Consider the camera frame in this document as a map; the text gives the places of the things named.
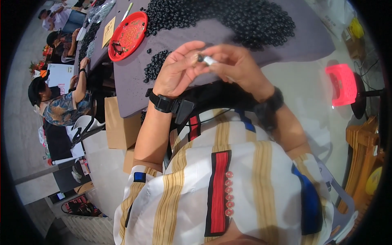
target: black hair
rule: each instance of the black hair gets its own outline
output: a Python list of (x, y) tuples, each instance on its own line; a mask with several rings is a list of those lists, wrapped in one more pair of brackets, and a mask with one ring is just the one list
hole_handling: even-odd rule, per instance
[(45, 12), (47, 12), (46, 9), (41, 10), (41, 12), (38, 14), (38, 19), (41, 19), (42, 14)]
[(46, 38), (46, 43), (51, 47), (51, 48), (55, 48), (53, 43), (56, 41), (56, 39), (58, 38), (59, 33), (57, 31), (53, 31), (51, 33), (49, 33), (48, 37)]
[(44, 92), (46, 90), (45, 86), (45, 80), (43, 77), (36, 77), (34, 80), (30, 83), (29, 86), (29, 100), (32, 106), (34, 105), (40, 105), (41, 103), (41, 96), (40, 92)]

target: red stool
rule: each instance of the red stool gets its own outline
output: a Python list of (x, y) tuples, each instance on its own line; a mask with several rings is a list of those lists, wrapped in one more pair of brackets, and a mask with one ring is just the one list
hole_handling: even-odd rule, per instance
[(325, 68), (325, 73), (330, 75), (332, 85), (336, 90), (337, 99), (332, 99), (332, 105), (341, 106), (354, 103), (357, 97), (357, 85), (354, 74), (348, 65), (328, 66)]

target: gray tablecloth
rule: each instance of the gray tablecloth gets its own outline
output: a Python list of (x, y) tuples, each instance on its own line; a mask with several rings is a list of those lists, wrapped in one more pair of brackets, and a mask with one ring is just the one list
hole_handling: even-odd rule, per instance
[[(332, 39), (326, 28), (304, 0), (274, 0), (287, 11), (296, 24), (295, 37), (289, 37), (283, 46), (265, 47), (263, 52), (252, 52), (253, 58), (259, 66), (274, 62), (306, 62), (328, 56), (335, 50)], [(130, 14), (139, 11), (141, 7), (147, 8), (149, 1), (133, 0)], [(129, 1), (117, 0), (115, 7), (102, 22), (97, 32), (97, 41), (94, 54), (91, 58), (91, 68), (107, 56), (107, 48), (101, 49), (99, 41), (103, 36), (103, 28), (116, 15), (116, 26), (128, 8)], [(148, 88), (152, 88), (154, 81), (143, 83), (144, 68), (151, 62), (151, 56), (159, 51), (175, 50), (185, 42), (201, 40), (209, 44), (229, 43), (234, 33), (217, 20), (202, 20), (196, 27), (174, 28), (170, 31), (161, 30), (156, 36), (145, 38), (139, 48), (124, 60), (114, 63), (114, 78), (120, 116), (125, 118), (145, 108), (148, 98), (144, 97)], [(215, 81), (213, 74), (204, 74), (195, 79), (192, 86), (203, 85)]]

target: watch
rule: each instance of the watch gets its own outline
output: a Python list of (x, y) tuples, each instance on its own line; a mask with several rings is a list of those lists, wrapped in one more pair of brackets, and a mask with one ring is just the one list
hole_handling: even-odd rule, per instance
[(150, 101), (155, 105), (155, 109), (163, 113), (176, 113), (178, 109), (177, 100), (170, 99), (161, 94), (154, 94), (152, 89), (148, 89), (145, 95), (150, 98)]
[(276, 128), (276, 111), (284, 104), (283, 94), (279, 88), (275, 87), (274, 94), (266, 99), (263, 103), (254, 106), (253, 110), (260, 123), (266, 131), (272, 131)]

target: red button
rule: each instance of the red button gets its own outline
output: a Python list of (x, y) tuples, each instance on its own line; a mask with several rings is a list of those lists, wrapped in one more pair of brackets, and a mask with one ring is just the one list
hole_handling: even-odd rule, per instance
[(234, 207), (234, 202), (233, 201), (226, 202), (226, 207), (231, 209), (232, 207)]
[(231, 188), (231, 187), (226, 187), (225, 192), (226, 192), (226, 193), (231, 193), (231, 192), (233, 192), (233, 188)]
[(234, 210), (232, 210), (232, 209), (226, 209), (226, 211), (225, 211), (225, 215), (226, 216), (232, 216), (234, 214)]
[(227, 172), (226, 172), (226, 177), (227, 177), (227, 178), (232, 178), (232, 177), (233, 177), (233, 172), (227, 171)]
[(232, 201), (233, 199), (234, 199), (234, 196), (231, 195), (231, 194), (229, 194), (229, 195), (226, 196), (226, 200), (227, 200), (227, 201)]
[(231, 181), (231, 180), (226, 180), (225, 181), (225, 185), (226, 186), (231, 186), (233, 184), (233, 181)]

